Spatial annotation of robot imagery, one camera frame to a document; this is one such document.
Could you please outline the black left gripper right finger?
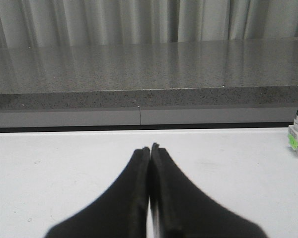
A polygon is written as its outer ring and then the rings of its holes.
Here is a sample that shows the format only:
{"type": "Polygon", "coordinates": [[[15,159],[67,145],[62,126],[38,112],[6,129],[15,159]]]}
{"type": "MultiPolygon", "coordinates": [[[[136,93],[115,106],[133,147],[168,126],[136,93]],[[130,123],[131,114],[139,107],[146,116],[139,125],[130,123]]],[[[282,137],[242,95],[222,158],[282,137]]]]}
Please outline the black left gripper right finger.
{"type": "Polygon", "coordinates": [[[156,143],[150,159],[150,205],[156,238],[265,237],[257,224],[199,190],[156,143]]]}

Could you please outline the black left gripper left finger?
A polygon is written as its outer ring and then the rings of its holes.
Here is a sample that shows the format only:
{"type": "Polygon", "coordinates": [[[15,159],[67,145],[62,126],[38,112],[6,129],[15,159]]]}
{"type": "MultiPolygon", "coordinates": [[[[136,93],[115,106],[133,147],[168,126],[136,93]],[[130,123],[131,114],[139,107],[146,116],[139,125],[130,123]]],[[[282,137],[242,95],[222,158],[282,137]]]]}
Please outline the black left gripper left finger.
{"type": "Polygon", "coordinates": [[[52,227],[48,238],[145,238],[149,148],[137,149],[111,186],[89,206],[52,227]]]}

